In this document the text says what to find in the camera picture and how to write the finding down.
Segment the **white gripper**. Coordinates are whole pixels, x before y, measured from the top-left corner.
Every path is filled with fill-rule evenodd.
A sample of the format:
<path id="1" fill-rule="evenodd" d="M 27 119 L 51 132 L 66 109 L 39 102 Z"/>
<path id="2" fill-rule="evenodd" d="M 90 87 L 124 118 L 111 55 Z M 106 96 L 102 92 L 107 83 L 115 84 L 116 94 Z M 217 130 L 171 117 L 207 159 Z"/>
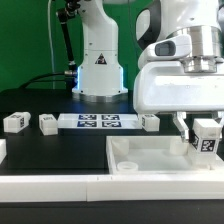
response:
<path id="1" fill-rule="evenodd" d="M 215 111 L 216 134 L 222 139 L 224 63 L 217 65 L 216 73 L 185 73 L 179 61 L 147 63 L 134 82 L 133 107 L 139 114 L 174 112 L 173 123 L 183 142 L 189 141 L 185 112 Z"/>

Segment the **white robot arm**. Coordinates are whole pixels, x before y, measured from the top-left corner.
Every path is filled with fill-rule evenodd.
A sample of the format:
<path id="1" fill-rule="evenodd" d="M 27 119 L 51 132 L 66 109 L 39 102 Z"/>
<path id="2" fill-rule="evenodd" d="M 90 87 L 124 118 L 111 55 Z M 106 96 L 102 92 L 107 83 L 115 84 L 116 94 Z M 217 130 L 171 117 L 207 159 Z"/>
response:
<path id="1" fill-rule="evenodd" d="M 90 101 L 124 94 L 118 27 L 103 10 L 117 0 L 82 0 L 84 60 L 74 90 Z M 185 112 L 224 111 L 224 55 L 219 0 L 153 0 L 136 21 L 142 49 L 134 82 L 139 114 L 171 113 L 187 139 Z"/>

